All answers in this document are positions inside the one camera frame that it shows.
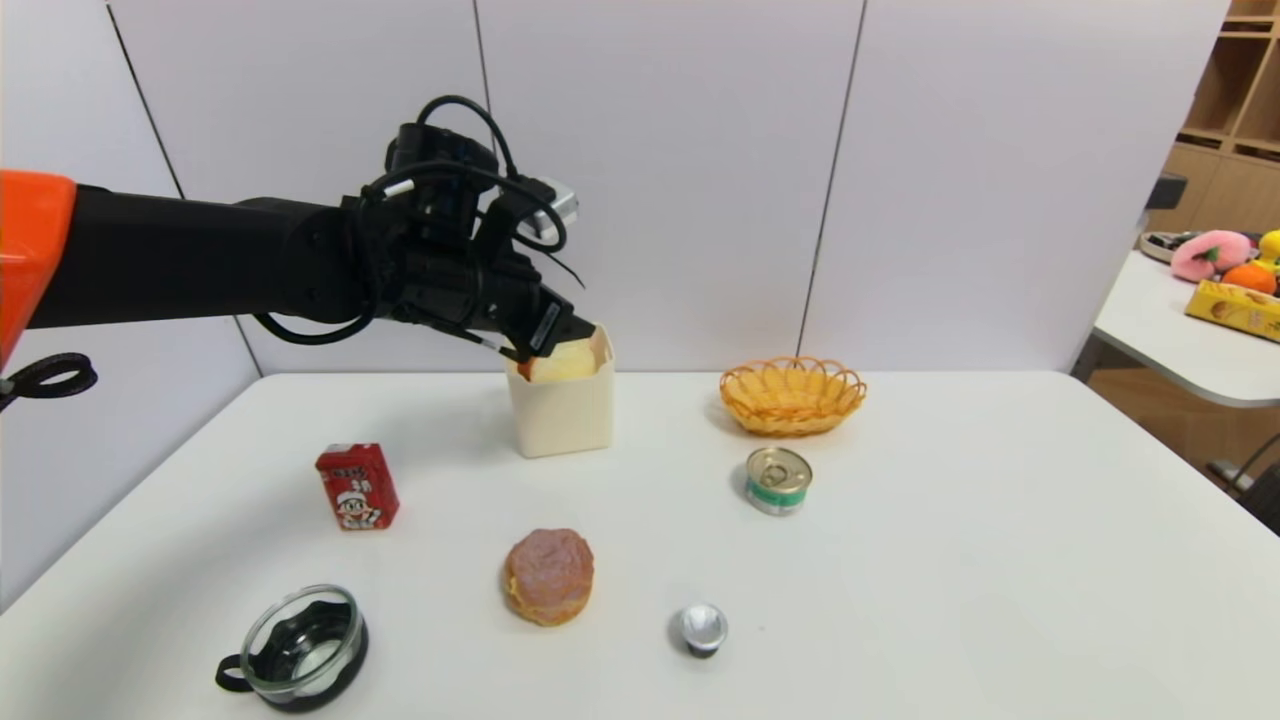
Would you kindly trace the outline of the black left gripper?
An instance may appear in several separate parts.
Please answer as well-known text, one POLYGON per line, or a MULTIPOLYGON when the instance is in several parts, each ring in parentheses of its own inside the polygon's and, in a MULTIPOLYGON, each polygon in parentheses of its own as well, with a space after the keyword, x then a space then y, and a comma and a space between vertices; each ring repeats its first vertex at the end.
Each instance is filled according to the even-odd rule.
POLYGON ((495 348, 513 363, 548 357, 566 337, 590 340, 593 322, 573 314, 573 306, 543 282, 532 263, 515 252, 477 265, 471 331, 497 334, 495 348))

